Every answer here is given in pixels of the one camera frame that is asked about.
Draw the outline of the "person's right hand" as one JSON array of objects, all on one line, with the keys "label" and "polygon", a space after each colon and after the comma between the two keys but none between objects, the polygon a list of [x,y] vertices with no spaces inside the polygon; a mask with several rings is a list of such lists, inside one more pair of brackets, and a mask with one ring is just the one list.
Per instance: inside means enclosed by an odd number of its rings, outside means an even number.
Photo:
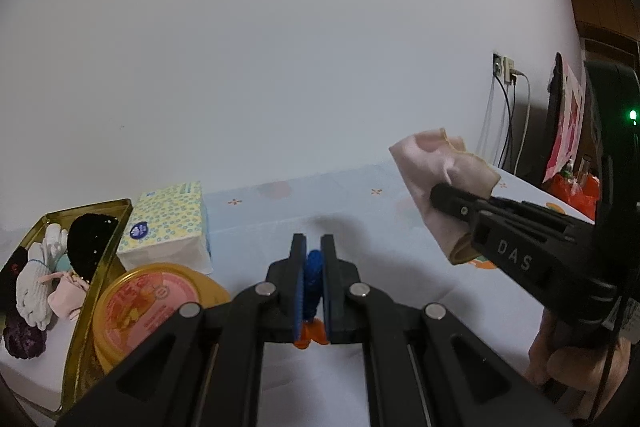
[{"label": "person's right hand", "polygon": [[[585,392],[582,401],[574,407],[573,414],[585,417],[596,399],[602,377],[606,351],[590,351],[581,347],[566,346],[555,349],[552,338],[555,332],[555,316],[544,309],[537,336],[528,351],[529,363],[525,378],[535,386],[542,386],[549,379],[577,391]],[[615,395],[628,372],[631,342],[626,338],[617,340],[612,367],[600,402],[599,412]]]}]

